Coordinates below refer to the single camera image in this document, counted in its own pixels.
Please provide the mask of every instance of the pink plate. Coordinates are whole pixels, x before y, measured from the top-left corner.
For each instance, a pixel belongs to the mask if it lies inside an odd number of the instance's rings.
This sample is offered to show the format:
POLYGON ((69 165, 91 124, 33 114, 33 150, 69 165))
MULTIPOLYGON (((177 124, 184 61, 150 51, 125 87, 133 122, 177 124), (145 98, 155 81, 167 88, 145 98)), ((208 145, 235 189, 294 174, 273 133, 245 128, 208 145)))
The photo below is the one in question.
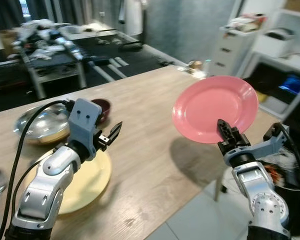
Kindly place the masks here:
POLYGON ((218 119, 243 133, 254 122, 258 111, 255 90, 234 76, 212 76, 188 87, 172 110, 173 123, 186 138, 215 144, 222 141, 218 119))

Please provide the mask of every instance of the gray wall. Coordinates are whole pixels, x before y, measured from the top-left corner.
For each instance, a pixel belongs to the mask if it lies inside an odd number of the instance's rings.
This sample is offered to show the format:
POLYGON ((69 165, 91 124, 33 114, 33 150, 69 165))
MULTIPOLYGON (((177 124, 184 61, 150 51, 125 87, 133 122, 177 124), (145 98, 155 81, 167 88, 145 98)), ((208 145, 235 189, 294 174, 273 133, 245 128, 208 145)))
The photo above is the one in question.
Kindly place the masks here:
MULTIPOLYGON (((147 0, 145 43, 183 62, 212 57, 218 28, 228 22, 235 0, 147 0)), ((105 23, 118 23, 120 0, 103 0, 105 23)))

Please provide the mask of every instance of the drawer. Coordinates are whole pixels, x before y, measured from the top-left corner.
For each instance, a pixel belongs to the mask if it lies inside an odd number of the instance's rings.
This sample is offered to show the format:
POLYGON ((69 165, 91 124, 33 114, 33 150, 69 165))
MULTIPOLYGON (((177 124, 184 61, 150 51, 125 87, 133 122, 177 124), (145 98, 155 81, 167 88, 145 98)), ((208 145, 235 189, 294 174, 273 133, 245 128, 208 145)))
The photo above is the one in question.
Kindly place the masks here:
POLYGON ((237 57, 238 57, 238 53, 237 52, 225 52, 225 51, 221 51, 221 50, 217 50, 214 53, 213 56, 213 61, 214 62, 221 62, 223 64, 231 64, 232 65, 235 63, 237 57))
POLYGON ((212 63, 209 69, 209 76, 218 76, 218 75, 231 75, 232 69, 226 65, 222 66, 222 63, 212 63))
POLYGON ((225 37, 225 33, 221 31, 218 36, 217 46, 231 51, 238 51, 241 48, 243 41, 244 37, 242 37, 241 35, 228 32, 225 37))

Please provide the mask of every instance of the black cable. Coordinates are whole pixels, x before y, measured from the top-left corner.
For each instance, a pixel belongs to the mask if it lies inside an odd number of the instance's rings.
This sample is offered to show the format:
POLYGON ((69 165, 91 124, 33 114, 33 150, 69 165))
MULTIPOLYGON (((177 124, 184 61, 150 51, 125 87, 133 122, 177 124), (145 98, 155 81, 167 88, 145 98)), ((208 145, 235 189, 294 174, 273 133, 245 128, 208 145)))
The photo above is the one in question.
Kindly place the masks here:
POLYGON ((292 151, 294 153, 296 162, 298 163, 299 172, 300 172, 300 154, 299 154, 299 151, 297 149, 297 146, 296 146, 295 142, 293 141, 293 139, 290 137, 290 135, 287 132, 287 130, 285 129, 285 127, 280 122, 275 123, 275 125, 277 125, 280 128, 280 130, 282 131, 283 135, 286 137, 288 143, 290 144, 290 147, 292 148, 292 151))
POLYGON ((24 174, 21 176, 20 180, 18 181, 18 183, 16 184, 15 188, 14 188, 14 192, 12 195, 12 203, 11 203, 11 219, 10 219, 10 224, 12 223, 12 218, 14 217, 14 214, 16 212, 16 198, 17 198, 17 192, 18 189, 22 183, 22 181, 25 179, 25 177, 27 176, 27 174, 35 167, 37 166, 41 161, 37 161, 34 164, 32 164, 25 172, 24 174))
POLYGON ((18 144, 18 148, 15 154, 15 158, 14 158, 14 162, 13 162, 13 166, 12 166, 12 170, 11 170, 11 175, 10 175, 10 179, 9 179, 9 184, 8 184, 8 189, 7 189, 7 194, 6 194, 6 200, 5 200, 5 206, 4 206, 4 212, 3 212, 3 218, 2 218, 2 223, 1 223, 1 227, 0 227, 0 240, 2 239, 4 233, 5 233, 5 228, 6 228, 6 224, 7 224, 7 220, 8 220, 8 215, 9 215, 9 209, 10 209, 10 203, 11 203, 11 196, 12 196, 12 190, 13 190, 13 186, 14 186, 14 180, 15 180, 15 176, 16 176, 16 171, 17 171, 17 166, 18 166, 18 162, 19 162, 19 158, 21 155, 21 150, 22 150, 22 146, 24 143, 24 139, 26 137, 27 131, 30 127, 30 125, 32 124, 32 122, 36 119, 36 117, 46 108, 55 105, 55 104, 64 104, 64 105, 68 105, 68 101, 66 100, 56 100, 56 101, 52 101, 42 107, 40 107, 29 119, 29 121, 26 123, 22 134, 20 136, 20 140, 19 140, 19 144, 18 144))

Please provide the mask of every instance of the dark red bowl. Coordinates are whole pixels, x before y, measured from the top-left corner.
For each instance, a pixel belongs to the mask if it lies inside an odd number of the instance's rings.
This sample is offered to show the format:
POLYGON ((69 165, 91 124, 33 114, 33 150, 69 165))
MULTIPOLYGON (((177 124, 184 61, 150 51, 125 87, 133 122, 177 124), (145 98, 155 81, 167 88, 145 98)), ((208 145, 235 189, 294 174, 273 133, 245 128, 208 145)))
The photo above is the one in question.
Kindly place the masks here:
POLYGON ((107 118, 109 116, 111 104, 108 100, 101 99, 101 98, 93 99, 93 100, 91 100, 91 102, 93 102, 101 107, 102 118, 101 118, 99 124, 102 124, 105 120, 107 120, 107 118))

